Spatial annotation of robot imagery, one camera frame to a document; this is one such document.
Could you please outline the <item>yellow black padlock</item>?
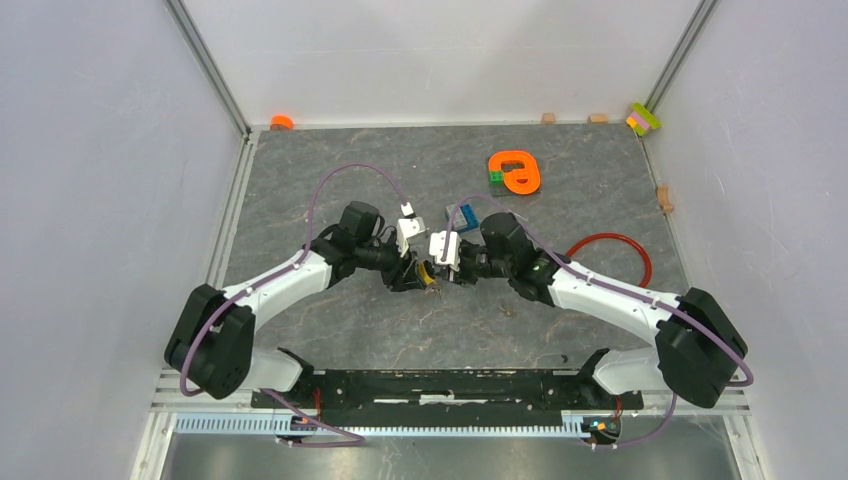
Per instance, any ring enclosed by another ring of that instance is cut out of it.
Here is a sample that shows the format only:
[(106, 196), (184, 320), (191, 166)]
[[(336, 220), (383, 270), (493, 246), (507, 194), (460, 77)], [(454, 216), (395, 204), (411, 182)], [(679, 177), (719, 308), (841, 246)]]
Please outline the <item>yellow black padlock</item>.
[(438, 286), (435, 271), (430, 261), (419, 262), (416, 267), (416, 275), (424, 289), (436, 288)]

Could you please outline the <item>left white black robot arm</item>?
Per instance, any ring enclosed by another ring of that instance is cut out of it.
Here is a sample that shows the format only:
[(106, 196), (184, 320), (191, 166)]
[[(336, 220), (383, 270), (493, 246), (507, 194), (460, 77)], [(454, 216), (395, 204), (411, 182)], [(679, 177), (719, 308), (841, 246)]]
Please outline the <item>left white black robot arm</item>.
[(274, 390), (290, 407), (314, 394), (308, 365), (285, 349), (256, 349), (259, 329), (297, 302), (321, 293), (358, 270), (381, 275), (391, 291), (424, 286), (410, 241), (425, 232), (410, 204), (387, 226), (378, 209), (352, 201), (338, 222), (280, 265), (240, 284), (218, 289), (202, 284), (191, 291), (164, 352), (179, 373), (180, 392), (222, 400), (241, 388)]

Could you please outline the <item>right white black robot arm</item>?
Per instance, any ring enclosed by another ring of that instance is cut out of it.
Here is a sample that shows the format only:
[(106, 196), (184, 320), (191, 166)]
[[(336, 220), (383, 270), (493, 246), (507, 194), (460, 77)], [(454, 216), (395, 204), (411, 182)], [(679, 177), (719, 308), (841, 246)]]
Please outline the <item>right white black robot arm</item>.
[(752, 384), (748, 346), (709, 292), (678, 295), (598, 274), (541, 243), (512, 213), (486, 217), (480, 232), (481, 244), (454, 231), (430, 237), (440, 276), (458, 284), (502, 278), (528, 301), (587, 314), (646, 342), (601, 353), (577, 382), (585, 405), (602, 408), (617, 394), (664, 389), (712, 408), (726, 388)]

